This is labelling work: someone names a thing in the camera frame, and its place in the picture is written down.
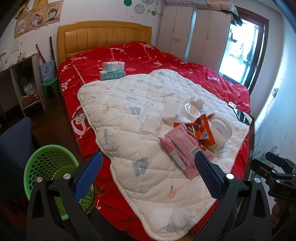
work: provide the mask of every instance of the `doorway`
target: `doorway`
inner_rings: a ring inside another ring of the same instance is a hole
[[[237,7],[242,26],[230,26],[219,74],[251,93],[259,75],[268,37],[268,19]]]

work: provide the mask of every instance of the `headboard panel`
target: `headboard panel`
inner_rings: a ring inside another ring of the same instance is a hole
[[[96,47],[134,41],[151,43],[152,27],[119,21],[85,21],[59,26],[58,64]]]

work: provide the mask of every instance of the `white quilted mat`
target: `white quilted mat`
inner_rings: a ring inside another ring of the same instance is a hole
[[[140,129],[146,107],[162,110],[169,101],[197,97],[229,121],[233,134],[215,154],[214,163],[230,172],[249,127],[227,103],[172,70],[137,74],[82,86],[78,99],[96,133],[101,151],[111,159],[120,192],[155,240],[183,237],[215,202],[200,175],[191,181],[161,149],[159,139],[173,127],[161,122],[153,134]]]

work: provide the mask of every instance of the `brown door frame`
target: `brown door frame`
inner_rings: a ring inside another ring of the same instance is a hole
[[[261,67],[262,67],[262,64],[263,64],[263,59],[264,59],[264,56],[265,56],[265,52],[266,52],[268,31],[269,31],[269,20],[267,18],[264,18],[264,17],[260,16],[257,13],[251,12],[251,11],[249,11],[247,9],[244,9],[244,8],[241,8],[241,7],[236,7],[236,8],[237,8],[237,11],[239,13],[240,18],[258,25],[259,26],[259,31],[260,31],[260,29],[261,29],[261,31],[263,31],[263,39],[258,39],[258,40],[261,40],[263,42],[263,46],[262,45],[261,46],[256,45],[255,52],[254,52],[254,57],[253,57],[253,59],[258,59],[259,57],[260,57],[260,59],[259,59],[259,61],[257,63],[253,63],[253,62],[251,63],[251,66],[253,66],[253,67],[257,66],[257,69],[255,70],[255,74],[254,74],[252,80],[250,80],[250,83],[249,83],[249,93],[251,94],[251,92],[252,92],[252,90],[253,90],[253,88],[255,86],[255,83],[256,83],[256,81],[258,79],[258,76],[259,76],[259,73],[260,73],[260,70],[261,70]]]

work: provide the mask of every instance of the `white wardrobe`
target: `white wardrobe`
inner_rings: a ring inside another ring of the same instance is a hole
[[[158,49],[219,71],[231,15],[191,6],[164,7]]]

